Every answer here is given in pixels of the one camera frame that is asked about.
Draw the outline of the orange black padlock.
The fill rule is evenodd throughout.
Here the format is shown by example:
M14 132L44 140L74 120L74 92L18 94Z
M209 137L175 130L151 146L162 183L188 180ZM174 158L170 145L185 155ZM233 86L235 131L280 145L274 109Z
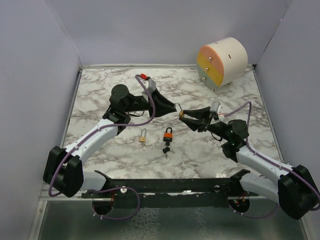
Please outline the orange black padlock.
M173 129L171 127L166 128L163 135L163 141L167 147L169 147L171 142L173 141Z

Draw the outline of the black keys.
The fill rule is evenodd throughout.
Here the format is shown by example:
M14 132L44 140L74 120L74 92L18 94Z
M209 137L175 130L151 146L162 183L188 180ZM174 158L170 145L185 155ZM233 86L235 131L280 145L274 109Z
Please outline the black keys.
M171 148L169 146L166 146L165 148L162 149L162 152L165 155L165 158L168 158L168 153L175 153L173 150L171 150Z

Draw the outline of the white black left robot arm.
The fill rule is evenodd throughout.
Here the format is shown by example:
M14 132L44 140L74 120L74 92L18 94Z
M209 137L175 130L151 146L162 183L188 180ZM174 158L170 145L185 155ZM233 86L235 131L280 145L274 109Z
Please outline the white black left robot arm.
M109 108L90 132L64 148L55 146L50 150L43 181L49 184L51 197L55 196L53 189L69 198L85 190L106 197L111 190L107 176L97 171L84 172L84 163L107 141L131 126L130 112L148 111L151 119L176 112L175 104L155 86L146 87L135 96L124 84L118 84L112 88L109 102Z

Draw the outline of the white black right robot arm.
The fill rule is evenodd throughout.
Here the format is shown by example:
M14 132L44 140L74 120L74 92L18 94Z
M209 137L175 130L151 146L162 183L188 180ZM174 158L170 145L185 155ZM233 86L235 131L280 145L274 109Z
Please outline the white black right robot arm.
M277 203L295 220L310 211L320 209L320 192L309 172L303 165L293 167L260 153L250 146L249 128L246 121L225 121L219 112L219 103L198 110L181 110L179 120L192 131L209 131L224 140L223 154L236 163L247 166L259 175L246 171L230 182L229 189L240 196L251 192Z

